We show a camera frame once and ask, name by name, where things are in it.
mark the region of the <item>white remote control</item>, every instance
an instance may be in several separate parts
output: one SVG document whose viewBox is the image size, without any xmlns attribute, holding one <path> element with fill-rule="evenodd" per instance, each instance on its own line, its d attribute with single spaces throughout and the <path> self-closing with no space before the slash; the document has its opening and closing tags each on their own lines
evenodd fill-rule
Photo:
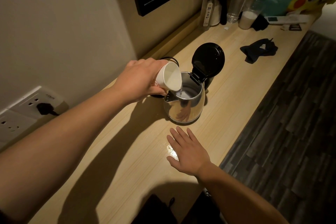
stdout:
<svg viewBox="0 0 336 224">
<path fill-rule="evenodd" d="M 270 24 L 290 25 L 290 24 L 307 23 L 309 21 L 309 15 L 290 14 L 288 16 L 266 16 L 265 19 Z"/>
</svg>

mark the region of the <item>black plug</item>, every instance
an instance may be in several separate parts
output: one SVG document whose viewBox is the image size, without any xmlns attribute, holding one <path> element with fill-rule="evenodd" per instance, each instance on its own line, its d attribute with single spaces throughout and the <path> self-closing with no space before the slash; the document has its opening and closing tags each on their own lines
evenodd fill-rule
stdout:
<svg viewBox="0 0 336 224">
<path fill-rule="evenodd" d="M 36 106 L 36 108 L 37 108 L 37 110 L 39 110 L 41 115 L 52 114 L 54 116 L 59 116 L 59 114 L 54 111 L 53 106 L 49 103 L 39 103 Z"/>
</svg>

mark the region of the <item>kettle base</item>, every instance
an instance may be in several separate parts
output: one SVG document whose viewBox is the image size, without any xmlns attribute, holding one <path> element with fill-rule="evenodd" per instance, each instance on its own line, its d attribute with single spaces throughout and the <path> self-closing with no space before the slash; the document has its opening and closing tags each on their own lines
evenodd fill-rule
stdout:
<svg viewBox="0 0 336 224">
<path fill-rule="evenodd" d="M 200 115 L 202 114 L 202 112 L 193 120 L 188 120 L 188 121 L 178 121 L 178 120 L 175 120 L 173 119 L 172 117 L 170 117 L 168 115 L 168 117 L 170 118 L 170 120 L 175 123 L 175 124 L 179 124 L 179 125 L 190 125 L 192 123 L 194 123 L 196 120 L 198 120 L 198 118 L 200 117 Z"/>
</svg>

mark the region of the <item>forearm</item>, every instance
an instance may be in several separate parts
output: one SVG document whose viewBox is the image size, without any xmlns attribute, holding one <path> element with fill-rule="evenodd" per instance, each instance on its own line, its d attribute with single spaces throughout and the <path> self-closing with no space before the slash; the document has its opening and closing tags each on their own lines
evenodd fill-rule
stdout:
<svg viewBox="0 0 336 224">
<path fill-rule="evenodd" d="M 0 209 L 15 220 L 37 209 L 68 179 L 92 141 L 125 105 L 112 86 L 0 154 Z"/>
<path fill-rule="evenodd" d="M 204 164 L 198 178 L 229 224 L 288 223 L 271 204 L 215 164 Z"/>
</svg>

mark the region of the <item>dark wood floor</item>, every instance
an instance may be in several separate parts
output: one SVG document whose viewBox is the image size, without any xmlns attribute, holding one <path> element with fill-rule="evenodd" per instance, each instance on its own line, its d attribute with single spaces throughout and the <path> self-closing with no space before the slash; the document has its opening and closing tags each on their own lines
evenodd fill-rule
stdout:
<svg viewBox="0 0 336 224">
<path fill-rule="evenodd" d="M 335 221 L 335 41 L 305 35 L 220 167 L 290 223 Z"/>
</svg>

